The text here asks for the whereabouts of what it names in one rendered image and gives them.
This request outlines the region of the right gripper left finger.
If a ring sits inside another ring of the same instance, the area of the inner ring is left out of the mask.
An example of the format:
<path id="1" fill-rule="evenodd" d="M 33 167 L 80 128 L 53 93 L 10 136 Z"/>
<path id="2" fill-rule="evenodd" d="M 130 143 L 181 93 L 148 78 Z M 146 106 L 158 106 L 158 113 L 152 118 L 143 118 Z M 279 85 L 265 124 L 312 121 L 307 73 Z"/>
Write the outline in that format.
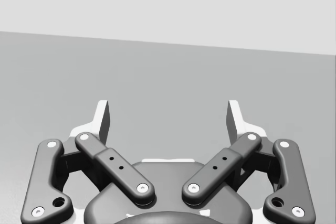
<path id="1" fill-rule="evenodd" d="M 109 104 L 97 104 L 91 122 L 71 130 L 62 142 L 39 143 L 20 220 L 22 224 L 62 224 L 74 214 L 71 198 L 63 192 L 69 174 L 84 170 L 103 190 L 113 182 L 131 200 L 144 206 L 155 199 L 153 184 L 116 150 L 106 147 L 110 128 Z"/>

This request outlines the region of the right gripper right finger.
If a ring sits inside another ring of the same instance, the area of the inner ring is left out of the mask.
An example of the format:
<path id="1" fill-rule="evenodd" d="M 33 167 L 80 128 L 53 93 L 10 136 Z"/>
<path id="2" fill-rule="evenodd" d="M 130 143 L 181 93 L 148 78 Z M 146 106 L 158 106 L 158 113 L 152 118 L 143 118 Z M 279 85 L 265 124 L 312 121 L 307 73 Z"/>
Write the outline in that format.
<path id="1" fill-rule="evenodd" d="M 316 212 L 298 144 L 288 139 L 271 142 L 265 130 L 244 121 L 238 101 L 227 106 L 230 147 L 219 151 L 182 187 L 182 199 L 202 204 L 220 184 L 233 190 L 254 171 L 267 174 L 274 192 L 263 205 L 264 217 L 274 224 L 315 224 Z"/>

